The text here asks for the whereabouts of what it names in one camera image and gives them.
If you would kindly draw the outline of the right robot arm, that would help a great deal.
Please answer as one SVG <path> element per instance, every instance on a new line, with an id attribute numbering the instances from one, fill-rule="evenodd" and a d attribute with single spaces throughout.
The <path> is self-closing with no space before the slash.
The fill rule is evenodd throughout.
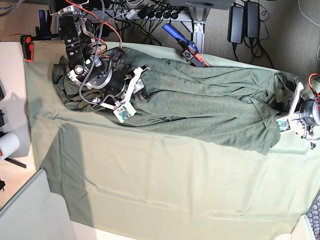
<path id="1" fill-rule="evenodd" d="M 79 86 L 79 96 L 93 106 L 102 106 L 108 98 L 125 103 L 132 95 L 146 100 L 149 95 L 141 74 L 148 66 L 119 76 L 116 71 L 125 51 L 119 46 L 105 54 L 101 48 L 106 46 L 102 40 L 103 28 L 115 32 L 111 24 L 116 23 L 116 18 L 107 18 L 105 9 L 97 16 L 86 8 L 88 5 L 87 0 L 48 1 L 49 13 L 58 17 L 58 34 L 68 58 L 68 78 Z"/>

